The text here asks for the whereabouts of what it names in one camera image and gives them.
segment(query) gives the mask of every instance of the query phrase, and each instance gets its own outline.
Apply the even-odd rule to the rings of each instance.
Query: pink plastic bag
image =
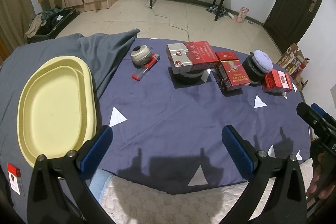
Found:
[[[245,7],[241,8],[241,9],[240,9],[240,12],[239,12],[239,15],[238,15],[238,17],[237,17],[237,19],[236,19],[236,22],[238,22],[238,23],[243,23],[244,20],[245,20],[246,14],[247,14],[247,12],[248,12],[249,10],[250,10],[250,9],[247,9],[247,8],[245,8]]]

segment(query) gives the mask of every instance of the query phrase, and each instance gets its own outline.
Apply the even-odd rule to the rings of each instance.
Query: blue gripper pad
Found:
[[[105,153],[107,152],[107,149],[110,147],[112,140],[113,140],[112,128],[108,126],[103,127],[101,134],[98,136],[94,144],[91,146],[91,148],[88,150],[88,152],[85,154],[85,156],[81,159],[79,163],[78,166],[80,169],[79,176],[83,181],[91,179],[93,177],[94,173],[98,168],[98,165],[100,164]]]
[[[229,152],[239,174],[243,179],[251,180],[258,164],[253,146],[241,138],[233,126],[225,126],[222,130],[222,142]]]
[[[330,117],[327,112],[325,112],[322,108],[320,108],[317,104],[313,103],[310,106],[313,110],[315,110],[319,115],[321,115],[327,122],[330,123]]]

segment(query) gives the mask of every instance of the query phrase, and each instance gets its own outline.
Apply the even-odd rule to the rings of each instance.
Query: red lighter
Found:
[[[156,62],[158,62],[160,60],[160,55],[158,54],[152,54],[152,60],[141,66],[140,69],[138,69],[136,71],[135,74],[132,75],[132,78],[137,80],[137,81],[140,81],[142,79],[142,77],[144,77],[144,75],[156,64]]]

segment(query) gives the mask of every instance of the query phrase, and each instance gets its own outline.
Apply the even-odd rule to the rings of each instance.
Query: human hand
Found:
[[[319,154],[319,156],[317,158],[318,161],[319,161],[319,163],[322,163],[323,156],[324,156],[324,153]],[[309,195],[313,194],[316,191],[316,189],[317,189],[316,182],[320,179],[320,176],[321,176],[321,164],[319,166],[317,166],[317,168],[314,171],[314,176],[313,176],[313,179],[310,182],[310,185],[308,187],[306,196],[309,196]],[[328,198],[331,195],[331,193],[333,192],[333,190],[335,189],[335,186],[336,186],[336,181],[333,181],[332,183],[330,183],[327,187],[325,187],[320,192],[319,198],[320,199],[326,199],[326,198]]]

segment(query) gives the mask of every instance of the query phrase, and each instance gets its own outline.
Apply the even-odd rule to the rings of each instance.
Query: door handle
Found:
[[[312,3],[311,3],[311,5],[310,5],[308,11],[312,13],[313,10],[314,10],[314,7],[315,7],[315,5],[316,5],[317,0],[311,0],[311,1],[312,1]]]

